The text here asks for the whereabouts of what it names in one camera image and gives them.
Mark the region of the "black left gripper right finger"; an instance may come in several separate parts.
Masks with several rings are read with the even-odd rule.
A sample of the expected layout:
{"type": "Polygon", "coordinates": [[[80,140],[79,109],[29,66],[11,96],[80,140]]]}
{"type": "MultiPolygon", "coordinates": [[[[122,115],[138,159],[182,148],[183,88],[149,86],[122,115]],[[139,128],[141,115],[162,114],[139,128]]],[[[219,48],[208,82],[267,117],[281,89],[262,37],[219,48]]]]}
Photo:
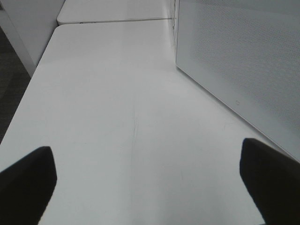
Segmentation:
{"type": "Polygon", "coordinates": [[[240,176],[267,225],[300,223],[300,164],[263,142],[246,138],[240,176]]]}

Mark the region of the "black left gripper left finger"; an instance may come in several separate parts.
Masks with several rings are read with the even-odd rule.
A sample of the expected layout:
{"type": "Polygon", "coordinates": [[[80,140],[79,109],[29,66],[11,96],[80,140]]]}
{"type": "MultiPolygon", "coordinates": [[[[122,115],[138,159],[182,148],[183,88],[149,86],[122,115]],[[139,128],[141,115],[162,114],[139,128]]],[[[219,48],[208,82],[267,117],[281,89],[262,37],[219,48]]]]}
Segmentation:
{"type": "Polygon", "coordinates": [[[0,223],[37,225],[53,195],[57,172],[52,149],[39,147],[0,173],[0,223]]]}

